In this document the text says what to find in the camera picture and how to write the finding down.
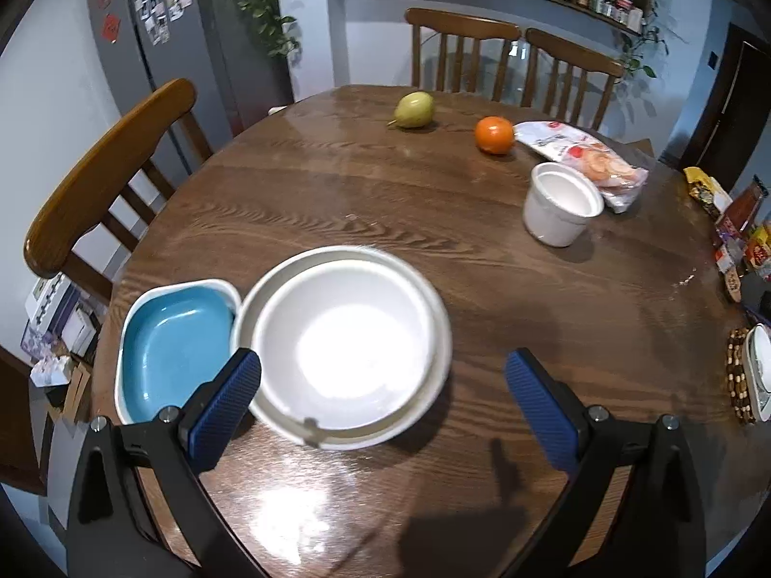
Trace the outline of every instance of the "blue square dish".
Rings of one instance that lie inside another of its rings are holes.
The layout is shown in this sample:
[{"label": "blue square dish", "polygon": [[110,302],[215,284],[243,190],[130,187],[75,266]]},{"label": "blue square dish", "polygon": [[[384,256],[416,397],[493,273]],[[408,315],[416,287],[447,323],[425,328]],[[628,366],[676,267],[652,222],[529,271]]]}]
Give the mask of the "blue square dish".
[{"label": "blue square dish", "polygon": [[182,406],[230,357],[230,331],[240,306],[224,280],[200,280],[144,293],[123,326],[115,405],[123,424]]}]

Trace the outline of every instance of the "orange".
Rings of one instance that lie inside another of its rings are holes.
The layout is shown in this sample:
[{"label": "orange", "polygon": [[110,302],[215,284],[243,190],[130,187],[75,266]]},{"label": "orange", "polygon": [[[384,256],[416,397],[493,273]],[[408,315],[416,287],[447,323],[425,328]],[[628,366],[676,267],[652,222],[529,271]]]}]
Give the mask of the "orange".
[{"label": "orange", "polygon": [[485,117],[479,120],[474,136],[482,152],[507,154],[514,145],[514,126],[503,117]]}]

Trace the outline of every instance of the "round wooden table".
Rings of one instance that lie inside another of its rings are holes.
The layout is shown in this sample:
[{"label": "round wooden table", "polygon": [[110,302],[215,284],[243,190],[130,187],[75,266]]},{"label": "round wooden table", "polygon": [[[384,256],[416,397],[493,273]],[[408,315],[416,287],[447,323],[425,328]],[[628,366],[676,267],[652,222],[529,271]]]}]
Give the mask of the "round wooden table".
[{"label": "round wooden table", "polygon": [[[486,115],[545,119],[463,94],[433,94],[436,125],[389,129],[409,89],[351,86],[246,130],[167,203],[117,285],[93,377],[94,412],[117,421],[120,331],[152,287],[222,278],[245,295],[309,248],[376,245],[413,264],[450,314],[446,386],[429,413],[384,445],[320,451],[259,423],[201,480],[274,577],[495,575],[546,515],[565,478],[548,465],[502,367],[529,347],[585,403],[617,417],[683,421],[705,508],[708,556],[748,525],[771,474],[771,432],[741,428],[725,391],[723,293],[709,220],[681,175],[647,163],[631,211],[604,212],[572,247],[533,239],[522,204],[534,154],[477,150]],[[143,482],[175,552],[191,558],[153,481]],[[596,551],[623,489],[614,481],[579,557]]]}]

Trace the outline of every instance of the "pear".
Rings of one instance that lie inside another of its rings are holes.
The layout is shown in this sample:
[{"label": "pear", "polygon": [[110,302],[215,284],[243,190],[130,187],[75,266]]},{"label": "pear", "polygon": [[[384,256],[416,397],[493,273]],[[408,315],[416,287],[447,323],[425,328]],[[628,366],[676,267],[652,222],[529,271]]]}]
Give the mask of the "pear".
[{"label": "pear", "polygon": [[393,111],[393,121],[400,128],[422,128],[433,120],[433,98],[426,92],[417,91],[405,95]]}]

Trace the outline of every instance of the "refrigerator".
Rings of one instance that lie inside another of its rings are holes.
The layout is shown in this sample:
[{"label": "refrigerator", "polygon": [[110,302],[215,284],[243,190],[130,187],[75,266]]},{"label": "refrigerator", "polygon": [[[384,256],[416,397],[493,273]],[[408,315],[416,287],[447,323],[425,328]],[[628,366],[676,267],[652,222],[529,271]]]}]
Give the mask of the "refrigerator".
[{"label": "refrigerator", "polygon": [[[125,115],[172,79],[198,92],[193,114],[215,152],[293,102],[284,57],[269,57],[233,0],[87,0],[96,49]],[[178,187],[199,167],[179,125],[163,136],[153,162]]]}]

